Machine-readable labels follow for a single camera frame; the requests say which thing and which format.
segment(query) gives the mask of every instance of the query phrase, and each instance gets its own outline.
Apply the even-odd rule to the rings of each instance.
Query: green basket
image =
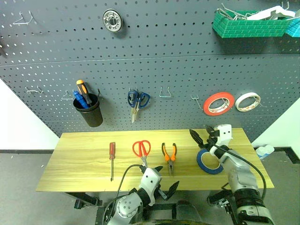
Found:
[[[257,11],[237,11],[240,14]],[[234,14],[226,11],[232,18]],[[215,13],[213,29],[222,38],[281,37],[290,20],[229,20],[218,11]]]

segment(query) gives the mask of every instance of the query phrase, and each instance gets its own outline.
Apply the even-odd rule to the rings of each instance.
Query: pen holder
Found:
[[[92,103],[90,104],[91,107],[88,109],[84,109],[81,104],[75,99],[73,101],[73,105],[75,109],[80,112],[84,120],[87,122],[87,124],[92,127],[98,127],[102,124],[103,118],[100,111],[99,106],[99,98],[98,96],[94,94],[89,94],[90,99],[92,100]]]

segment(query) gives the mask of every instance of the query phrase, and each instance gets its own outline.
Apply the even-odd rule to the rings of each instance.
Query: orange screwdriver handle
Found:
[[[83,81],[83,80],[78,80],[78,81],[76,82],[76,84],[77,84],[77,87],[78,87],[78,90],[79,90],[80,94],[81,94],[81,95],[84,97],[84,99],[86,100],[86,103],[87,103],[88,105],[92,104],[92,100],[91,100],[90,97],[89,97],[89,92],[88,92],[88,89],[87,89],[87,87],[86,87],[84,81]]]

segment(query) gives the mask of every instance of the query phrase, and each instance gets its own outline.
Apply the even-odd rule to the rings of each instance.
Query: pegboard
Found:
[[[229,0],[236,10],[269,8],[279,1]],[[299,98],[299,38],[221,39],[212,29],[220,1],[4,1],[0,14],[0,78],[58,136],[62,132],[201,128],[231,123],[253,141]],[[118,33],[106,30],[102,14],[116,9]],[[290,9],[298,9],[290,1]],[[13,25],[22,11],[29,25]],[[101,91],[104,123],[91,128],[61,100],[83,79]],[[44,93],[27,95],[25,86]],[[169,86],[172,98],[160,98]],[[131,124],[129,88],[149,93],[150,105]],[[212,94],[237,99],[256,92],[262,105],[210,117],[199,109]]]

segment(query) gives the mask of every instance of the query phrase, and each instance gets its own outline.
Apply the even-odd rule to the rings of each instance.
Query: wooden table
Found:
[[[205,129],[196,129],[206,140]],[[252,148],[242,128],[232,129],[233,139],[229,147],[236,150],[253,163],[265,176],[267,187],[273,188],[261,161]],[[163,165],[161,170],[161,189],[168,190],[176,181],[180,181],[178,190],[220,190],[227,182],[227,175],[221,172],[210,175],[204,172],[196,162],[199,147],[190,136],[189,130],[151,130],[63,133],[37,186],[37,191],[51,192],[103,192],[116,191],[125,169],[131,164],[142,164],[140,158],[132,152],[136,141],[148,140],[151,152],[147,157],[149,167]],[[116,142],[114,177],[110,181],[109,143]],[[175,175],[169,176],[167,163],[161,151],[165,142],[166,150],[171,154],[172,144],[177,145],[174,163]],[[259,188],[263,182],[254,170]],[[130,169],[122,184],[122,191],[138,188],[142,173],[139,168]]]

